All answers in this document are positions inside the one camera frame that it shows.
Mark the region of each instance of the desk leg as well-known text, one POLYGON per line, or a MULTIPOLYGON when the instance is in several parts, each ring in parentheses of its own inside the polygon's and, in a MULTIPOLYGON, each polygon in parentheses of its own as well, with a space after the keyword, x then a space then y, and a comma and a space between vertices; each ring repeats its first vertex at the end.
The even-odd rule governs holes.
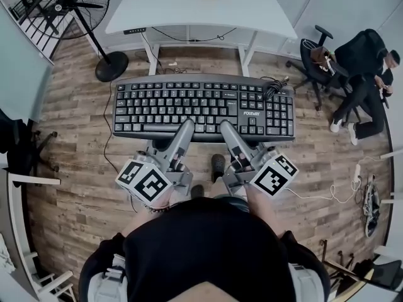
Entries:
POLYGON ((146 33, 142 33, 141 40, 143 41, 145 52, 147 53, 147 57, 148 57, 149 62, 150 62, 149 75, 155 75, 156 70, 157 70, 157 64, 158 64, 157 59, 158 59, 158 53, 159 53, 159 44, 155 44, 152 47, 152 50, 151 50, 150 40, 148 39, 146 33))
POLYGON ((254 53, 254 51, 256 49, 256 44, 257 44, 256 37, 257 37, 257 35, 258 35, 258 32, 254 31, 253 35, 252 35, 251 42, 249 43, 249 46, 248 46, 248 48, 246 50, 246 53, 244 51, 244 47, 241 47, 241 46, 238 47, 239 58, 241 60, 242 74, 243 74, 243 76, 246 76, 246 77, 249 77, 249 69, 247 67, 248 67, 248 65, 249 65, 249 63, 250 63, 250 61, 252 59, 253 53, 254 53))

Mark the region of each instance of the keyboard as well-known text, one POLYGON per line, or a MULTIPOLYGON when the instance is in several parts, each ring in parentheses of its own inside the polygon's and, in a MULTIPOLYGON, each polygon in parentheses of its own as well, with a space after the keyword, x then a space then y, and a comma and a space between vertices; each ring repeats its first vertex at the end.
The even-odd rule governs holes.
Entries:
POLYGON ((162 140, 186 119, 195 122, 192 142, 224 142, 220 123, 230 121, 247 142, 295 138, 293 90, 263 99, 267 82, 220 74, 171 74, 116 82, 113 134, 162 140))

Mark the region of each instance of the laminate flooring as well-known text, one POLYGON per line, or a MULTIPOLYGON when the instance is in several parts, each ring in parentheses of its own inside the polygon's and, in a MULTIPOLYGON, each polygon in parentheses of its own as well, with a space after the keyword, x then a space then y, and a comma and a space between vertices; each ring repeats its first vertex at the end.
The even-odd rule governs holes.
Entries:
MULTIPOLYGON (((145 52, 127 52, 128 69, 122 77, 145 76, 149 64, 145 52)), ((162 48, 162 66, 177 62, 179 69, 196 73, 241 75, 236 49, 221 48, 162 48)), ((116 172, 103 156, 110 136, 103 113, 110 96, 110 84, 97 81, 94 68, 98 57, 85 38, 62 41, 54 55, 54 70, 43 105, 42 117, 36 129, 41 136, 57 131, 43 152, 43 157, 60 166, 58 173, 39 169, 40 176, 61 179, 59 186, 29 186, 28 207, 33 241, 40 261, 49 272, 62 274, 72 270, 74 290, 82 265, 100 241, 111 238, 133 217, 135 212, 128 194, 115 184, 116 172)), ((286 58, 255 53, 249 66, 252 77, 290 77, 290 86, 303 75, 285 67, 286 58)), ((298 166, 300 173, 290 188, 300 196, 329 197, 336 185, 340 200, 350 197, 350 180, 355 165, 364 156, 376 156, 389 151, 386 131, 362 140, 354 147, 348 132, 342 128, 335 135, 329 131, 329 120, 340 101, 330 101, 323 95, 322 111, 314 107, 311 86, 301 87, 295 96, 297 137, 294 142, 280 143, 282 151, 298 166)), ((112 103, 106 108, 111 124, 112 103)), ((145 149, 145 140, 111 137, 106 154, 121 169, 135 151, 145 149)), ((224 154, 224 144, 192 143, 185 164, 193 171, 193 184, 203 184, 209 195, 210 158, 224 154)), ((363 188, 369 175, 375 174, 381 198, 390 195, 390 163, 367 160, 362 163, 363 188)), ((361 191, 357 194, 360 200, 361 191)), ((373 257, 373 249, 383 244, 388 205, 381 206, 376 233, 366 238, 362 221, 362 204, 352 198, 339 204, 335 200, 300 199, 283 192, 275 201, 278 217, 292 230, 297 240, 321 256, 321 239, 328 239, 328 257, 337 259, 342 250, 356 260, 373 257)))

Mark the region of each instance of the man sitting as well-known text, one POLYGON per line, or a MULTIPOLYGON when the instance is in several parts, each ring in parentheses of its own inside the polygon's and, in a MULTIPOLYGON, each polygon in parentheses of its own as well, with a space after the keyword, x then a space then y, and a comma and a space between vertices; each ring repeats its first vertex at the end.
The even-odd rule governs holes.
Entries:
POLYGON ((383 68, 374 75, 358 75, 349 80, 353 91, 347 95, 340 107, 333 113, 333 121, 330 130, 334 133, 339 131, 339 127, 343 117, 348 111, 364 102, 370 109, 372 122, 366 123, 350 123, 348 131, 351 143, 358 144, 358 140, 368 138, 372 135, 381 133, 384 124, 383 104, 379 95, 379 89, 383 95, 389 97, 393 93, 392 82, 393 75, 391 69, 396 68, 400 64, 400 56, 392 50, 388 52, 383 59, 383 68))

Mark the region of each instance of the black shirt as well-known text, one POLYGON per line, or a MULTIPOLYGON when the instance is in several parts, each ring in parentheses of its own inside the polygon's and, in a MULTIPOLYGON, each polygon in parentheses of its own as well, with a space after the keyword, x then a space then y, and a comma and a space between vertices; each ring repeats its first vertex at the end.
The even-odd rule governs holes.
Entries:
POLYGON ((217 199, 178 204, 126 239, 118 234, 101 243, 82 269, 80 301, 91 276, 111 265, 114 250, 126 258, 129 301, 169 301, 203 282, 238 301, 295 301, 288 263, 315 270, 329 296, 326 270, 291 232, 280 240, 260 218, 217 199))

